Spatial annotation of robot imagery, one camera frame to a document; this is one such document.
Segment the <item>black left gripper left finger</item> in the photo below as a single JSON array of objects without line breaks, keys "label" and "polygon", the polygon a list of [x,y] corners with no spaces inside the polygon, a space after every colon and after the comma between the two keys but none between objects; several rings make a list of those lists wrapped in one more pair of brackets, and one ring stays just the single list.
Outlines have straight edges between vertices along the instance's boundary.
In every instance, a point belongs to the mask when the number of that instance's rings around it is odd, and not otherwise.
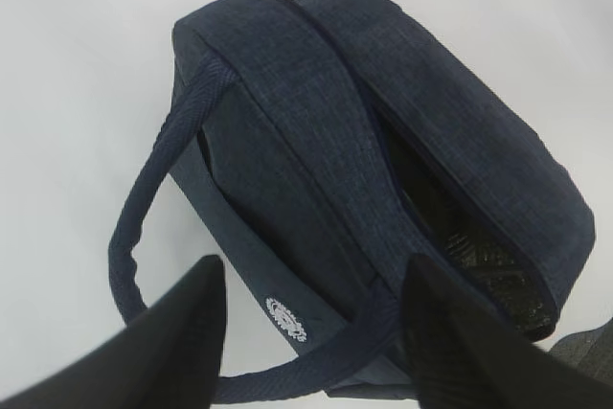
[{"label": "black left gripper left finger", "polygon": [[224,267],[220,257],[208,256],[112,339],[1,405],[208,408],[224,338]]}]

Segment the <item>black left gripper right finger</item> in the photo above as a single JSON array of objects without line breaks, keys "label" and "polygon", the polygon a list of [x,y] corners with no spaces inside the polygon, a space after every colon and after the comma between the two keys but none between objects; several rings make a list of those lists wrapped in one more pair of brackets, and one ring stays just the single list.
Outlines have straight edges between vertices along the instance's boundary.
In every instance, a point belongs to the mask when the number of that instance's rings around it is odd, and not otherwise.
[{"label": "black left gripper right finger", "polygon": [[507,326],[422,254],[407,266],[401,324],[421,408],[609,408],[612,388]]}]

